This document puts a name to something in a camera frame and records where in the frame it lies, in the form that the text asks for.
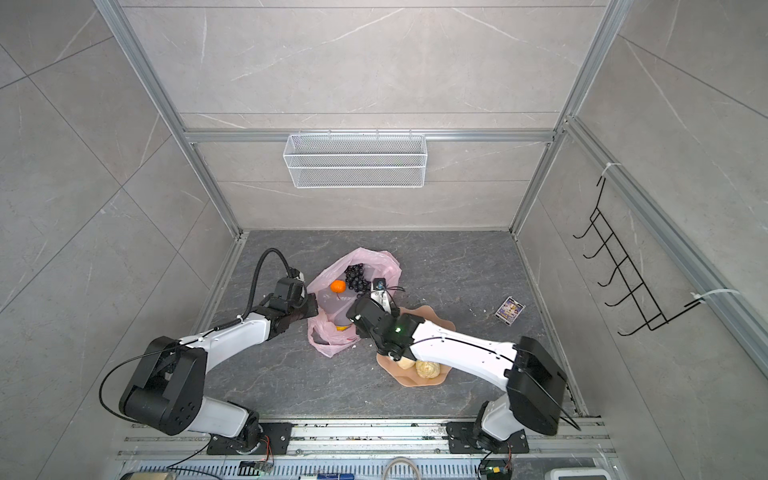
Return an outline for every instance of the gray marble floor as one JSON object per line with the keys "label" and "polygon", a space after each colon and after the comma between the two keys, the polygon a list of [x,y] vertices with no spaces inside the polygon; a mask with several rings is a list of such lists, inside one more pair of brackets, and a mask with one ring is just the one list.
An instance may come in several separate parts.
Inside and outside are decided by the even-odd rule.
{"label": "gray marble floor", "polygon": [[[506,232],[425,231],[253,231],[221,300],[214,323],[245,308],[253,268],[260,254],[277,247],[307,281],[357,247],[388,250],[402,268],[396,293],[400,306],[430,305],[459,332],[499,341],[531,336],[551,350],[523,264]],[[284,275],[277,257],[264,264],[257,299]],[[507,296],[527,308],[511,326],[493,316]],[[454,369],[440,386],[400,386],[376,363],[363,339],[333,358],[307,341],[306,323],[241,352],[213,369],[206,395],[257,410],[262,415],[453,416],[475,415],[501,391]]]}

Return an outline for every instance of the orange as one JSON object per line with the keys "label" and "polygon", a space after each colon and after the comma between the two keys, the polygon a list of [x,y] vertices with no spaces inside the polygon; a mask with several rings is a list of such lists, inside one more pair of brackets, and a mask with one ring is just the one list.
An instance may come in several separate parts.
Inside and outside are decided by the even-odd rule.
{"label": "orange", "polygon": [[334,282],[331,283],[332,292],[343,293],[344,290],[346,290],[346,283],[344,283],[344,280],[334,280]]}

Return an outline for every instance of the white cable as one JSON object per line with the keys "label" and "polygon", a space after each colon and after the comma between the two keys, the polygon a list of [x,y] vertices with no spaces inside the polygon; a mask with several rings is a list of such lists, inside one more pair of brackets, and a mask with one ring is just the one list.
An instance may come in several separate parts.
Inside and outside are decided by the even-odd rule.
{"label": "white cable", "polygon": [[605,177],[605,172],[607,172],[608,169],[613,167],[614,165],[621,165],[621,164],[612,164],[611,162],[606,163],[605,168],[603,169],[603,173],[601,173],[600,176]]}
{"label": "white cable", "polygon": [[715,290],[710,290],[709,292],[698,294],[691,292],[690,294],[694,296],[694,300],[698,300],[700,298],[703,298],[708,295],[712,295],[713,293],[733,293],[734,295],[741,295],[741,292],[739,290],[734,290],[731,288],[716,288]]}
{"label": "white cable", "polygon": [[382,473],[382,480],[386,480],[386,476],[389,473],[389,470],[391,470],[393,466],[398,465],[399,463],[404,463],[407,466],[413,468],[413,472],[416,473],[416,480],[422,480],[422,474],[419,472],[419,467],[413,463],[410,458],[406,457],[394,458],[389,464],[387,464],[386,468],[384,468],[384,473]]}

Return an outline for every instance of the gray marble wall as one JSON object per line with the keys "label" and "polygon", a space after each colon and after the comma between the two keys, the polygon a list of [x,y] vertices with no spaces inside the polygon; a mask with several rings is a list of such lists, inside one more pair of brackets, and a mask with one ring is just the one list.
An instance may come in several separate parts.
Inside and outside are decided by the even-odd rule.
{"label": "gray marble wall", "polygon": [[422,188],[297,189],[281,143],[200,144],[246,229],[505,230],[541,142],[431,143]]}
{"label": "gray marble wall", "polygon": [[101,478],[98,383],[197,318],[232,239],[169,137],[90,0],[0,4],[4,478]]}
{"label": "gray marble wall", "polygon": [[[766,8],[635,2],[579,113],[764,316]],[[637,307],[605,306],[626,289],[616,279],[598,285],[613,268],[605,250],[582,256],[600,246],[594,231],[573,238],[588,225],[599,175],[566,141],[521,235],[590,413],[605,416],[632,478],[763,478],[768,381],[708,307],[618,335],[640,325]],[[674,315],[694,288],[610,186],[601,206],[661,309]],[[656,313],[648,295],[638,299]]]}
{"label": "gray marble wall", "polygon": [[[191,128],[552,128],[601,0],[124,0]],[[297,190],[278,144],[202,144],[241,225],[506,229],[543,144],[430,144],[421,189]]]}
{"label": "gray marble wall", "polygon": [[768,3],[635,2],[580,116],[768,319]]}

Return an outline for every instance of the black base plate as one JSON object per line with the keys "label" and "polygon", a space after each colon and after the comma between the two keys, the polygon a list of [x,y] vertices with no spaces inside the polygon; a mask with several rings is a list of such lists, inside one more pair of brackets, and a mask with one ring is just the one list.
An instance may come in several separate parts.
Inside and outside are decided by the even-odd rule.
{"label": "black base plate", "polygon": [[[288,452],[288,443],[290,442],[290,433],[293,429],[293,423],[261,423],[263,432],[261,435],[270,437],[270,449],[273,455],[285,455]],[[208,455],[239,455],[238,448],[232,445],[232,439],[221,435],[214,435],[210,441]],[[266,442],[260,442],[256,450],[251,455],[266,456]]]}
{"label": "black base plate", "polygon": [[[448,422],[445,431],[448,433],[448,447],[451,453],[485,453],[485,450],[477,449],[468,441],[472,437],[474,422]],[[528,438],[525,430],[521,429],[513,433],[507,439],[507,444],[512,453],[528,453]],[[495,453],[507,453],[507,445],[502,444]]]}

